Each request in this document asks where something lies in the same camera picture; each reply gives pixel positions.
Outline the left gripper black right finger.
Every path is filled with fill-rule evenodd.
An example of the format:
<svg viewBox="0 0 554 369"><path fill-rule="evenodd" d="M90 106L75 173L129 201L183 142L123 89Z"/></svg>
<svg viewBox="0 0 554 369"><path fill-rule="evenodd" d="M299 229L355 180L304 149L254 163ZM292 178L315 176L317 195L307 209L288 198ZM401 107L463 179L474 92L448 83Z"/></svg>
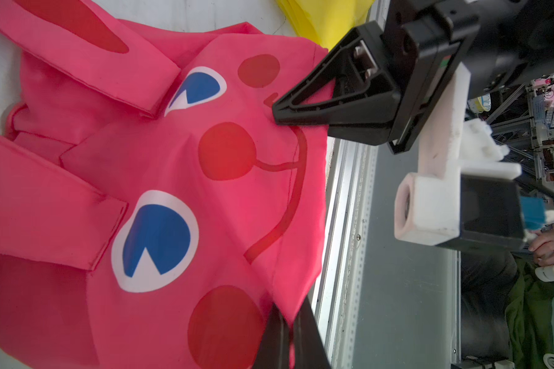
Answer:
<svg viewBox="0 0 554 369"><path fill-rule="evenodd" d="M292 326L295 369L331 369L308 298Z"/></svg>

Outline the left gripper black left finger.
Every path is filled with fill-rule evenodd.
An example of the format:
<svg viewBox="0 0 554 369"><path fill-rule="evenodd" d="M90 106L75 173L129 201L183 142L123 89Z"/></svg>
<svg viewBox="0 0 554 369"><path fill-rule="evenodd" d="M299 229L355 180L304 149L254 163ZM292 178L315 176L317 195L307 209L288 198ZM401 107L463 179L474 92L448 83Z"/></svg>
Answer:
<svg viewBox="0 0 554 369"><path fill-rule="evenodd" d="M279 308L274 304L252 369L288 369L289 349L289 325Z"/></svg>

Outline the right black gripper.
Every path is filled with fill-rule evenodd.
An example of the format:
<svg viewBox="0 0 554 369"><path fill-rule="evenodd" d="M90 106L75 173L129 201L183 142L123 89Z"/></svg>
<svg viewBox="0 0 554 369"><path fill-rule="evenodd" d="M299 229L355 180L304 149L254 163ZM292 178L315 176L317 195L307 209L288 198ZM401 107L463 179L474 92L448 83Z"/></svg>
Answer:
<svg viewBox="0 0 554 369"><path fill-rule="evenodd" d="M465 1L392 1L383 27L351 29L274 103L275 122L407 152L479 30Z"/></svg>

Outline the yellow raincoat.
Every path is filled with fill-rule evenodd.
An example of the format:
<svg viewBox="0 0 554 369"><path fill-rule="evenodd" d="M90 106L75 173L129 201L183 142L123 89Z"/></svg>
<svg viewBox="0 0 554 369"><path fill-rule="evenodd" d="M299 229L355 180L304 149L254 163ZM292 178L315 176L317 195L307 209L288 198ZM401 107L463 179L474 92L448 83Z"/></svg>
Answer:
<svg viewBox="0 0 554 369"><path fill-rule="evenodd" d="M363 24L371 0L276 0L298 37L331 50L347 32Z"/></svg>

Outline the pink bunny face raincoat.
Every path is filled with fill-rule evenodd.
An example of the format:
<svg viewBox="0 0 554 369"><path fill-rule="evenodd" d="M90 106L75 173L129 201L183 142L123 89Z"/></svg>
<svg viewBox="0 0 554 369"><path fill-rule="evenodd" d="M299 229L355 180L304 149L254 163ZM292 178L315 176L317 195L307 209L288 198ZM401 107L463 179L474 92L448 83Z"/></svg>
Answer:
<svg viewBox="0 0 554 369"><path fill-rule="evenodd" d="M251 368L321 270L327 131L272 106L324 59L91 1L0 1L0 348L33 368Z"/></svg>

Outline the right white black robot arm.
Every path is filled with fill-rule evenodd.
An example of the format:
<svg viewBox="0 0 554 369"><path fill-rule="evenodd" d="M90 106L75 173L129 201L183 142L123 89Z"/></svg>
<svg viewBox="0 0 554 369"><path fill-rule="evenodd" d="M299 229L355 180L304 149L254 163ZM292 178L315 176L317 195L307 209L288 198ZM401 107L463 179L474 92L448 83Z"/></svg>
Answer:
<svg viewBox="0 0 554 369"><path fill-rule="evenodd" d="M272 106L279 125L411 149L460 65L468 98L554 73L554 1L392 1Z"/></svg>

